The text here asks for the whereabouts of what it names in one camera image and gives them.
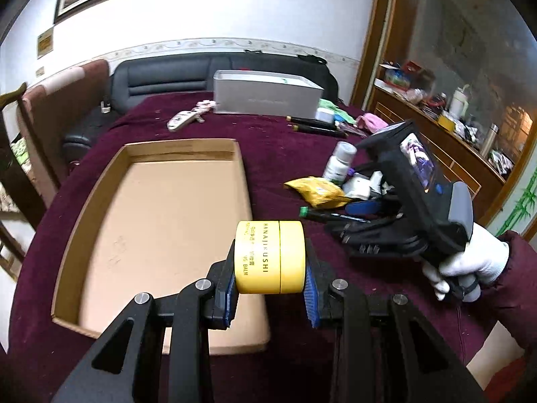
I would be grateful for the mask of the maroon sleeved right forearm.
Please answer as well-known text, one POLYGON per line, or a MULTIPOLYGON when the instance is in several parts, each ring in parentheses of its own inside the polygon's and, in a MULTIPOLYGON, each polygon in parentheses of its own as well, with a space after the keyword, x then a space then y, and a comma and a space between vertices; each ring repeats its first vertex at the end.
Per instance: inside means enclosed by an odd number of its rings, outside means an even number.
POLYGON ((514 231, 500 236, 510 249, 501 275, 478 300, 524 350, 536 348, 536 252, 514 231))

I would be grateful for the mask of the white gloved right hand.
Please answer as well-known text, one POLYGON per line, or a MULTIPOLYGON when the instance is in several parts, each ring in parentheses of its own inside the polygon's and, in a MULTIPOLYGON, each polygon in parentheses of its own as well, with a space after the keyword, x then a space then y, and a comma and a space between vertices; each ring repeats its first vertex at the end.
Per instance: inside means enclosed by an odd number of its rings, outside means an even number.
POLYGON ((439 301, 450 293, 449 277, 455 277, 462 285, 471 285, 471 277, 475 277, 477 286, 463 299, 463 302, 472 303, 481 296, 482 287, 491 286, 500 277, 507 266, 509 255, 510 246, 507 242, 474 224, 471 241, 463 252, 453 255, 437 267, 423 262, 422 274, 429 280, 439 301))

